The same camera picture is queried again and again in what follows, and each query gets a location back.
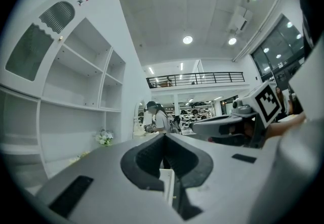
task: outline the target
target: air conditioner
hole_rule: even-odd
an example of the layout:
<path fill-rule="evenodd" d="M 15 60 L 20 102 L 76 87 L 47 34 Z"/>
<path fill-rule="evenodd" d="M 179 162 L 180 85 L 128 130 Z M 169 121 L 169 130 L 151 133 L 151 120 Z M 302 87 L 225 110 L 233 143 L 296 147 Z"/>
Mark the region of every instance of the air conditioner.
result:
<path fill-rule="evenodd" d="M 240 34 L 245 31 L 251 21 L 253 13 L 243 7 L 236 7 L 232 19 L 229 23 L 231 33 Z"/>

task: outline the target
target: gray machine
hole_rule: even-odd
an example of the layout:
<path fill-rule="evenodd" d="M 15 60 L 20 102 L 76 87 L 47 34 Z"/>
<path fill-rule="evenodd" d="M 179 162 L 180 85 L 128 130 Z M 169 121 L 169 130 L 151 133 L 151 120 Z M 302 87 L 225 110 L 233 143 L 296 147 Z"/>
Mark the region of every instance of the gray machine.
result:
<path fill-rule="evenodd" d="M 320 51 L 323 36 L 300 71 L 307 74 L 314 67 L 308 62 Z M 308 116 L 305 106 L 307 123 L 264 142 L 264 131 L 280 110 L 268 87 L 265 83 L 237 102 L 232 116 L 192 126 L 196 133 L 228 138 L 233 126 L 254 118 L 248 147 L 160 134 L 100 148 L 40 189 L 37 202 L 48 206 L 41 211 L 54 222 L 78 224 L 274 223 L 318 174 L 324 121 L 316 114 Z M 163 158 L 180 182 L 177 210 L 163 198 L 164 186 L 158 179 Z"/>

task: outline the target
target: black railing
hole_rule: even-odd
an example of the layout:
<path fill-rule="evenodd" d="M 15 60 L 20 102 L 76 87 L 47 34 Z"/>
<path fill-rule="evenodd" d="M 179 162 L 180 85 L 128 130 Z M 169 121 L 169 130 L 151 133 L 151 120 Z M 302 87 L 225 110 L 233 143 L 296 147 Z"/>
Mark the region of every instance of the black railing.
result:
<path fill-rule="evenodd" d="M 215 84 L 245 82 L 243 72 L 205 72 L 148 77 L 150 88 L 171 87 L 195 84 Z"/>

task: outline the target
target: ceiling light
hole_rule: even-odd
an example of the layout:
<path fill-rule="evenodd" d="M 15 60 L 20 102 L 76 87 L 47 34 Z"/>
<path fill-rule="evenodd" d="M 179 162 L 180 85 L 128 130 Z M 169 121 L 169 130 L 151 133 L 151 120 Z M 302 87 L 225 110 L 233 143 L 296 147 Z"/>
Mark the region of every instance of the ceiling light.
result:
<path fill-rule="evenodd" d="M 229 45 L 233 45 L 233 44 L 235 44 L 236 43 L 236 38 L 232 38 L 232 39 L 230 39 L 229 41 L 228 41 L 228 44 Z"/>
<path fill-rule="evenodd" d="M 192 43 L 192 37 L 191 36 L 186 36 L 183 38 L 183 43 L 185 44 L 190 44 Z"/>

